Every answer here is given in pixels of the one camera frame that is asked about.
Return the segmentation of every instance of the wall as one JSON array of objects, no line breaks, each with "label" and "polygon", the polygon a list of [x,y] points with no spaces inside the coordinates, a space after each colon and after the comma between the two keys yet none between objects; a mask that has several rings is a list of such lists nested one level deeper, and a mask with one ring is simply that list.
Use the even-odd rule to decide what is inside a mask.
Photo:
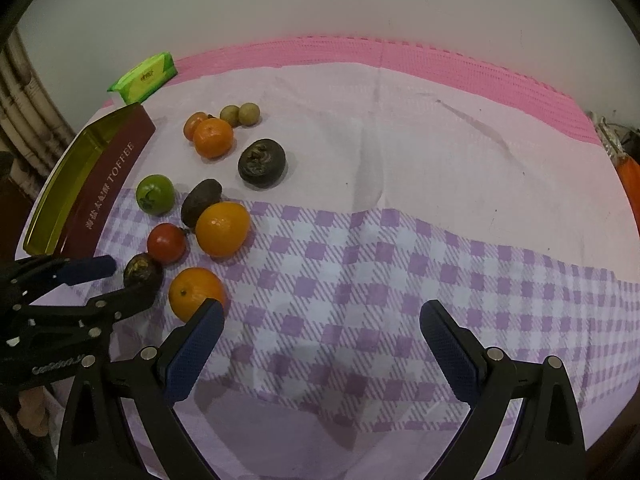
[{"label": "wall", "polygon": [[156,52],[321,33],[431,43],[640,124],[640,48],[609,0],[35,0],[19,29],[76,129],[111,82]]}]

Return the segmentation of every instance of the silver bolt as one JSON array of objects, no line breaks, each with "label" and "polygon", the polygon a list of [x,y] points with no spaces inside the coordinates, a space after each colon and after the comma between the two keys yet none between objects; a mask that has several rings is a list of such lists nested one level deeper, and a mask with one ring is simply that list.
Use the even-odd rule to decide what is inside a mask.
[{"label": "silver bolt", "polygon": [[94,357],[94,356],[92,356],[91,354],[89,354],[89,355],[85,355],[85,356],[82,358],[81,363],[82,363],[82,366],[83,366],[83,367],[88,368],[89,366],[91,366],[92,364],[94,364],[94,363],[95,363],[95,357]]},{"label": "silver bolt", "polygon": [[562,368],[562,360],[555,355],[550,355],[546,361],[549,363],[549,366],[552,368]]},{"label": "silver bolt", "polygon": [[492,361],[502,361],[504,358],[504,352],[499,348],[492,347],[486,351],[486,356]]},{"label": "silver bolt", "polygon": [[147,346],[140,351],[140,357],[142,357],[145,361],[150,361],[154,357],[158,355],[158,350],[155,346]]}]

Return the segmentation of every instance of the curtain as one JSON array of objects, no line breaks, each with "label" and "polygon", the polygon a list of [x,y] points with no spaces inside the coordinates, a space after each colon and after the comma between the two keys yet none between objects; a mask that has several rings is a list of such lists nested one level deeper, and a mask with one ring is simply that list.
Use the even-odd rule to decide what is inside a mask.
[{"label": "curtain", "polygon": [[0,50],[0,151],[15,157],[10,178],[35,200],[73,138],[14,30]]}]

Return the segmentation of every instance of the purple checkered cloth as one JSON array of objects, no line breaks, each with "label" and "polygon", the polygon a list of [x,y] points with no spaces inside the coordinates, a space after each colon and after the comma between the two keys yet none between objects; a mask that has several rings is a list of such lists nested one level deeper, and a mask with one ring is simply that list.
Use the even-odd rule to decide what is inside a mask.
[{"label": "purple checkered cloth", "polygon": [[[214,261],[190,237],[157,304],[115,325],[116,356],[181,325],[168,284],[201,266],[223,280],[230,309],[200,380],[360,431],[455,430],[464,419],[420,334],[420,307],[433,298],[485,346],[519,360],[562,358],[580,407],[638,380],[640,286],[608,270],[466,240],[395,209],[244,205],[252,232],[242,249]],[[179,224],[179,211],[152,218],[123,190],[96,254],[122,269],[159,221]],[[81,293],[120,286],[118,273]]]}]

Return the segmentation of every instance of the yellow and green package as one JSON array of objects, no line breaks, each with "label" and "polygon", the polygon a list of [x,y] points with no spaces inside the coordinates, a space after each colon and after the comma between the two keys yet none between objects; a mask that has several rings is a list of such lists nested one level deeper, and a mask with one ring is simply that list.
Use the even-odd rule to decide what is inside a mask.
[{"label": "yellow and green package", "polygon": [[129,70],[107,92],[117,105],[141,103],[177,73],[171,54],[161,52]]}]

